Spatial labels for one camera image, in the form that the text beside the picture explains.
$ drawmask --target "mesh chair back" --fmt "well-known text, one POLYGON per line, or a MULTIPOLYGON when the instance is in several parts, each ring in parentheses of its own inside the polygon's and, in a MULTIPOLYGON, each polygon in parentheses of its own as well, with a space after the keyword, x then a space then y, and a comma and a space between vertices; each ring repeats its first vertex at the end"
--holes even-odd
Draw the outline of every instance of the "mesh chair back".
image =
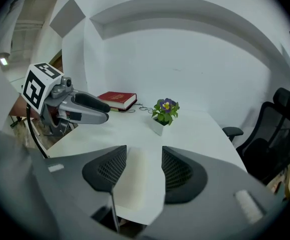
POLYGON ((290 92, 280 88, 265 102, 254 131, 237 148, 248 173, 268 184, 290 164, 290 92))

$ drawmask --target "ceiling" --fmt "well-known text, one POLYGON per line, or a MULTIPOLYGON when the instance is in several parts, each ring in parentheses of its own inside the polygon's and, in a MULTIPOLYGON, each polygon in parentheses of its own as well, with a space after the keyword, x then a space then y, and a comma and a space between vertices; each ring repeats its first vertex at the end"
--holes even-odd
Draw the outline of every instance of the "ceiling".
POLYGON ((13 34, 10 64, 29 61, 37 35, 56 0, 25 0, 13 34))

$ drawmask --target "chair armrest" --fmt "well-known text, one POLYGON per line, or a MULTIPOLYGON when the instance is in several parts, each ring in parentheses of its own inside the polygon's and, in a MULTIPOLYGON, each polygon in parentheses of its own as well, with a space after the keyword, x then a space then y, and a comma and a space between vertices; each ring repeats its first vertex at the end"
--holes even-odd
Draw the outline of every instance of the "chair armrest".
POLYGON ((244 132, 237 127, 224 127, 223 131, 227 135, 227 137, 229 137, 230 141, 232 141, 235 136, 240 136, 244 134, 244 132))

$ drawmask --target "book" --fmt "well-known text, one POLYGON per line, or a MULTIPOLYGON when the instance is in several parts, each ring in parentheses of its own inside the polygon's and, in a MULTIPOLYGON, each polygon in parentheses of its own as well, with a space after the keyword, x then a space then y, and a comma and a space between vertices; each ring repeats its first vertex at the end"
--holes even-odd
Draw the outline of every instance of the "book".
POLYGON ((98 96, 98 98, 101 99, 102 102, 108 104, 114 111, 126 111, 137 101, 137 95, 135 93, 114 91, 108 91, 98 96))

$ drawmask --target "white flower pot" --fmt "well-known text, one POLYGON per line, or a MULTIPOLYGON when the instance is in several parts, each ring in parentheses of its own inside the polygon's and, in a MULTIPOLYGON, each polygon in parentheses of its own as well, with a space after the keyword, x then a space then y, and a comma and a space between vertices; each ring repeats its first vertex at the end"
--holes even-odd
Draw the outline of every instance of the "white flower pot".
POLYGON ((152 128, 152 130, 157 133, 159 136, 163 135, 163 132, 166 131, 167 127, 169 127, 169 125, 165 125, 163 126, 162 124, 160 124, 159 122, 156 121, 157 117, 154 117, 150 120, 150 128, 152 128))

